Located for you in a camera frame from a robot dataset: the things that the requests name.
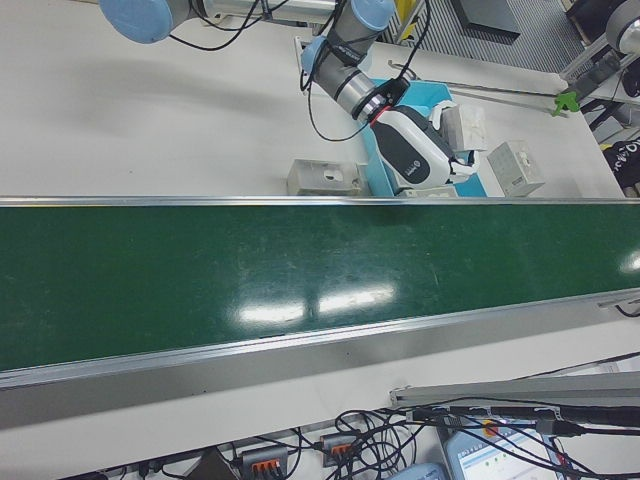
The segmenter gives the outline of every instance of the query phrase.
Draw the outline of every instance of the green conveyor belt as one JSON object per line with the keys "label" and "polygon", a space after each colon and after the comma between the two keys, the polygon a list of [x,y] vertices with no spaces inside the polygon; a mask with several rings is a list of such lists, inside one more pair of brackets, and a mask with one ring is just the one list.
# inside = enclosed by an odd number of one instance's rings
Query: green conveyor belt
{"label": "green conveyor belt", "polygon": [[0,370],[636,288],[639,225],[625,204],[0,208]]}

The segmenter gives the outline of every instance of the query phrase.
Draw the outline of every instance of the black bag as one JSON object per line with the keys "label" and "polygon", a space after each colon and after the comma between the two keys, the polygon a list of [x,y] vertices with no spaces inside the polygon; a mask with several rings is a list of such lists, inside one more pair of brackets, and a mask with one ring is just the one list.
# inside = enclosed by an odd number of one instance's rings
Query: black bag
{"label": "black bag", "polygon": [[640,183],[640,137],[632,142],[616,142],[604,151],[609,168],[621,188]]}

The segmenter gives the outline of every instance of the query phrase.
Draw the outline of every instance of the green handle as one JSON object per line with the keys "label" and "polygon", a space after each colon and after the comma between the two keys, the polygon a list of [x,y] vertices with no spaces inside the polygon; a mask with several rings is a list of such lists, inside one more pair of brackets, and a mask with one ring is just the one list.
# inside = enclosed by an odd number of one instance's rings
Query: green handle
{"label": "green handle", "polygon": [[552,113],[554,117],[560,115],[563,110],[569,110],[570,112],[579,112],[580,105],[578,104],[578,94],[576,92],[562,92],[558,94],[555,99],[556,111]]}

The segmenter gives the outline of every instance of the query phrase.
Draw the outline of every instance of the orange connector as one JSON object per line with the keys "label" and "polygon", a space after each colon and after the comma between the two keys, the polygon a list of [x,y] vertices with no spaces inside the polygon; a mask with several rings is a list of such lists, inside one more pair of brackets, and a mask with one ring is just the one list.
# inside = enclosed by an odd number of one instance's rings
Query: orange connector
{"label": "orange connector", "polygon": [[351,449],[351,444],[350,443],[346,443],[344,445],[336,445],[335,447],[333,447],[331,449],[331,456],[332,457],[337,457],[339,455],[344,455],[350,449]]}
{"label": "orange connector", "polygon": [[266,462],[259,462],[251,465],[251,471],[253,473],[268,472],[269,470],[277,470],[278,468],[280,468],[280,460],[275,458],[273,460],[267,460]]}

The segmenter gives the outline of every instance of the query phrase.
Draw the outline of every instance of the gray floor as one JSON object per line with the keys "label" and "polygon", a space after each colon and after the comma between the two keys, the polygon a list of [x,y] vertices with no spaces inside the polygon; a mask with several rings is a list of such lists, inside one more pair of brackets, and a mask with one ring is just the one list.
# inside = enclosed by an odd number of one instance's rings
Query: gray floor
{"label": "gray floor", "polygon": [[[505,39],[497,35],[463,29],[451,0],[431,0],[433,18],[421,47],[543,72],[559,72],[584,50],[558,0],[507,1],[522,30],[512,45],[505,44]],[[423,12],[414,31],[416,37],[424,28],[425,17]],[[391,33],[399,26],[397,19],[393,23]]]}

